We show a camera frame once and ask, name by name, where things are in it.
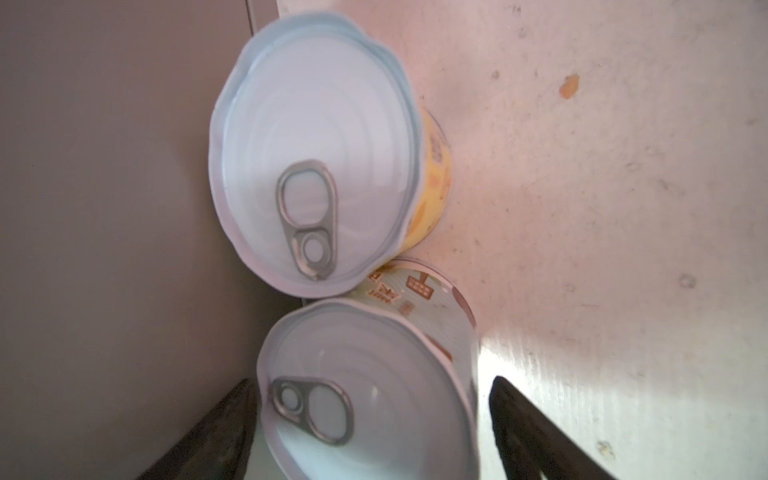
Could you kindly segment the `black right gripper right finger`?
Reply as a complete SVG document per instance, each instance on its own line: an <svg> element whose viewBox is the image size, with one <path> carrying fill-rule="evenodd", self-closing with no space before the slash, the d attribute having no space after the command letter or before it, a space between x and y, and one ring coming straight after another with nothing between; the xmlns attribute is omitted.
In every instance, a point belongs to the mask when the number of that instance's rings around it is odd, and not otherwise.
<svg viewBox="0 0 768 480"><path fill-rule="evenodd" d="M509 479L613 478L502 376L493 380L489 410L496 447Z"/></svg>

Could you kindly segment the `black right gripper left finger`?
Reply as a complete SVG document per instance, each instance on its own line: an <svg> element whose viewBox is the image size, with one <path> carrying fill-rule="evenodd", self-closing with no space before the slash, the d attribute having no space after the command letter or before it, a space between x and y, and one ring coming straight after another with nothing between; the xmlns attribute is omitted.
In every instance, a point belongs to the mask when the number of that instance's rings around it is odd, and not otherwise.
<svg viewBox="0 0 768 480"><path fill-rule="evenodd" d="M245 477L254 440L259 394L238 383L141 479L233 480Z"/></svg>

